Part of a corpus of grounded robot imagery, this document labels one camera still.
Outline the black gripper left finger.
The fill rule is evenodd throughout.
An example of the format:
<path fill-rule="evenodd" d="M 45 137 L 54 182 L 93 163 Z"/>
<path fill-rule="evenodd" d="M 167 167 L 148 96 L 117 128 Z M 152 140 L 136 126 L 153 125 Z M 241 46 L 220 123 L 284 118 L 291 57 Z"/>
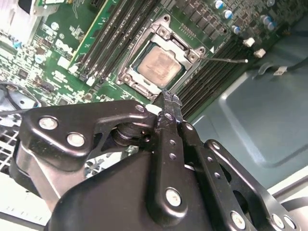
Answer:
<path fill-rule="evenodd" d="M 31 109 L 20 127 L 15 171 L 53 213 L 70 189 L 132 155 L 183 157 L 179 98 L 164 91 L 153 107 L 157 113 L 122 100 Z"/>

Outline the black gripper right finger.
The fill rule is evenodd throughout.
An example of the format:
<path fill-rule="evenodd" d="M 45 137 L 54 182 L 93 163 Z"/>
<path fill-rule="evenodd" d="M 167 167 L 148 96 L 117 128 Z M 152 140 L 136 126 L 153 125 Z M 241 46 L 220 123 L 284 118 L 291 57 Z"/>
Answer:
<path fill-rule="evenodd" d="M 177 231 L 296 231 L 298 222 L 216 140 L 202 142 L 182 120 L 185 163 L 194 181 L 188 217 Z"/>

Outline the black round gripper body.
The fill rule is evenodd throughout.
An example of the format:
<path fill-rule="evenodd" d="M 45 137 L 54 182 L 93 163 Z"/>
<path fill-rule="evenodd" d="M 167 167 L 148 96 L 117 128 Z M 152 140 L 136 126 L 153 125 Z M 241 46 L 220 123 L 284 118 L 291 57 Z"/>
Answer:
<path fill-rule="evenodd" d="M 132 155 L 70 189 L 57 203 L 49 231 L 235 231 L 214 191 L 179 155 Z"/>

